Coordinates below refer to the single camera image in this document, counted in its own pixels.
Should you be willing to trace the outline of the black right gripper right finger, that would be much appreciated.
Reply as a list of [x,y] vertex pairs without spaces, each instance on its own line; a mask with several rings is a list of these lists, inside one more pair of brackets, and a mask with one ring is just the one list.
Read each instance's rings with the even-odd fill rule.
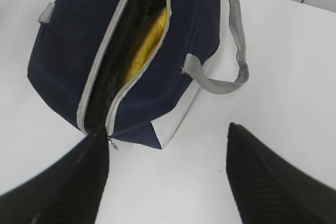
[[335,223],[335,189],[239,124],[229,125],[227,138],[226,173],[243,223]]

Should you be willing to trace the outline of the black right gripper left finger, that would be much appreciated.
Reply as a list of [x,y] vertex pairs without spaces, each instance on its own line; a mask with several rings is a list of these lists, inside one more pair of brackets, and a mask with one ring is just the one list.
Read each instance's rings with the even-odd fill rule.
[[1,195],[1,223],[95,223],[109,164],[99,125],[48,169]]

